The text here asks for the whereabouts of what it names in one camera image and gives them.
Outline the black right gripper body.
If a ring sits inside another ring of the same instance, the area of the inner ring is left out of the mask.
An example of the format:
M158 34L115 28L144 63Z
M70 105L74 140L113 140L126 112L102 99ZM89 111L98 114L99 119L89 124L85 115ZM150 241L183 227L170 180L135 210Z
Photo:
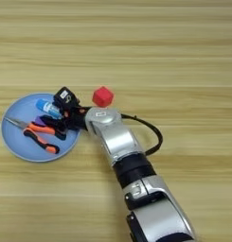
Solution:
M74 107L63 112L62 122L68 130L87 130L85 116L90 107Z

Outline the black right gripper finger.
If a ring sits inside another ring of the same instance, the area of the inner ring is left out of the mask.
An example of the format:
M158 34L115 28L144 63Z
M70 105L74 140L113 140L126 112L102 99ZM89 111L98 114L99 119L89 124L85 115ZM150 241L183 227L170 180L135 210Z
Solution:
M42 115L40 119L49 127L54 130L66 131L67 127L61 119L55 119L49 115Z

